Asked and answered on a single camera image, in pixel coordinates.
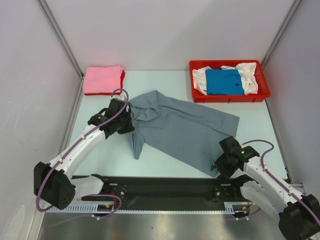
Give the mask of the grey polo shirt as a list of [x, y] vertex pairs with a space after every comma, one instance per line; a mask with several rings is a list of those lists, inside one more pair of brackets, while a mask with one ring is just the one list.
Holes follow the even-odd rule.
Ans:
[[129, 101], [134, 131], [127, 139], [137, 160], [145, 144], [215, 178], [212, 164], [223, 153], [219, 142], [235, 137], [240, 118], [163, 95], [157, 90]]

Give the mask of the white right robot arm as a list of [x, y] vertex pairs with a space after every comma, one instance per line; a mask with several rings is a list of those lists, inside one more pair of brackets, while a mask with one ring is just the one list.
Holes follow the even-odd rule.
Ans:
[[229, 136], [219, 142], [222, 155], [211, 169], [219, 178], [229, 179], [237, 170], [243, 175], [230, 188], [231, 196], [247, 199], [278, 222], [287, 240], [307, 240], [320, 232], [320, 203], [312, 195], [305, 195], [278, 177], [264, 162], [266, 153], [259, 154], [248, 142], [239, 144]]

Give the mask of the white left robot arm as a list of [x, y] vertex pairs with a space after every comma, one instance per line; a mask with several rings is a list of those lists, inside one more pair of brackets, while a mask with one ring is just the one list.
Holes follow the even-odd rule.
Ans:
[[74, 179], [73, 175], [87, 156], [114, 133], [134, 130], [128, 102], [113, 98], [109, 106], [93, 115], [81, 135], [49, 163], [39, 162], [33, 170], [36, 205], [40, 200], [51, 207], [65, 209], [73, 200], [95, 195], [100, 200], [110, 196], [111, 188], [97, 174]]

